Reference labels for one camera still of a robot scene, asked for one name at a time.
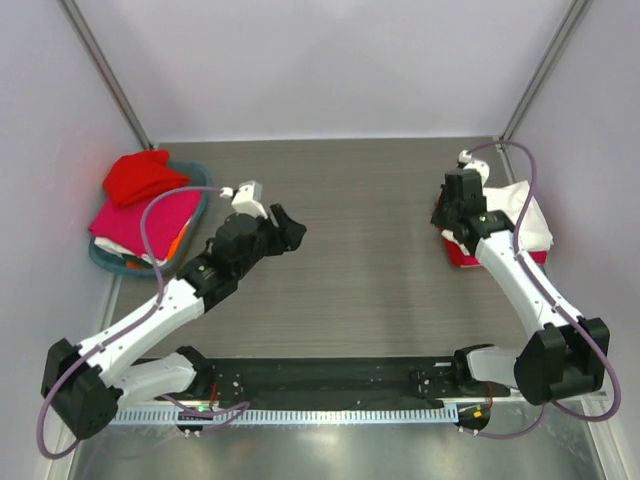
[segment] laundry basket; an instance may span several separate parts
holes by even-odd
[[[178,173],[186,175],[191,179],[189,183],[190,186],[212,186],[213,180],[209,171],[198,163],[187,163],[180,162],[177,160],[169,160],[167,166],[172,170],[175,170]],[[184,257],[189,244],[191,243],[191,239],[196,231],[198,226],[200,217],[207,209],[207,204],[209,202],[209,192],[203,192],[200,197],[200,203],[198,203],[198,207],[189,222],[189,227],[184,234],[184,238],[182,242],[180,242],[180,246],[176,251],[176,254],[173,258],[167,262],[166,264],[160,267],[162,273],[167,273],[175,269],[179,264],[182,258]],[[95,237],[91,237],[91,241],[89,242],[89,257],[93,262],[99,267],[104,268],[110,272],[115,273],[116,275],[122,275],[126,277],[153,277],[155,274],[152,268],[130,268],[127,267],[126,261],[117,255],[112,255],[108,252],[105,252],[100,247],[95,245]]]

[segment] red towel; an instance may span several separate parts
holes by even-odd
[[[201,195],[201,192],[192,191],[176,193],[153,207],[147,216],[147,235],[156,258],[167,258],[171,243],[195,213]],[[89,231],[96,237],[116,242],[139,257],[146,253],[140,235],[140,219],[152,200],[148,198],[130,207],[116,208],[108,198]]]
[[[188,185],[189,177],[167,167],[168,161],[169,152],[166,150],[145,150],[125,155],[111,167],[102,186],[113,204],[122,208]]]

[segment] white wall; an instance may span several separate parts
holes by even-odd
[[[86,229],[109,165],[138,148],[55,1],[0,2],[0,125],[0,476],[40,480],[46,353],[97,328],[111,276]]]
[[[77,0],[154,141],[498,134],[570,0]]]
[[[623,387],[614,426],[623,425],[633,455],[640,444],[638,18],[637,0],[593,2],[516,134],[539,159],[537,197],[556,240],[550,276],[611,329]],[[517,176],[528,176],[524,159],[516,160]]]

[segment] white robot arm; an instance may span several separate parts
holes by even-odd
[[[137,328],[108,346],[113,337],[139,321],[156,304],[156,297],[107,330],[72,346],[66,339],[49,349],[42,383],[46,396],[67,368],[98,347],[53,399],[52,406],[79,440],[102,430],[120,408],[167,393],[201,396],[211,385],[213,371],[192,347],[132,366],[168,334],[212,309],[235,292],[238,282],[263,257],[297,250],[306,227],[293,221],[280,205],[271,216],[260,203],[262,187],[247,182],[224,188],[235,213],[207,241],[206,249],[167,282],[162,303]]]
[[[456,240],[491,273],[529,338],[522,352],[493,345],[456,351],[458,368],[464,372],[460,382],[492,381],[517,387],[533,405],[602,387],[604,365],[557,310],[561,308],[577,319],[605,355],[609,345],[607,326],[600,318],[585,319],[560,295],[526,251],[514,252],[513,224],[502,211],[487,212],[478,172],[458,168],[445,174],[431,223],[454,232]]]

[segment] gray tabletop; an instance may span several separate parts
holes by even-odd
[[[307,225],[301,248],[262,260],[239,290],[169,335],[148,356],[192,345],[210,357],[450,354],[495,343],[524,346],[524,330],[482,269],[449,263],[429,224],[444,172],[486,138],[323,140],[167,145],[199,162],[218,186],[264,185]],[[489,185],[504,185],[495,150]],[[229,202],[212,197],[190,255],[204,248]],[[124,279],[114,320],[153,295],[151,280]]]

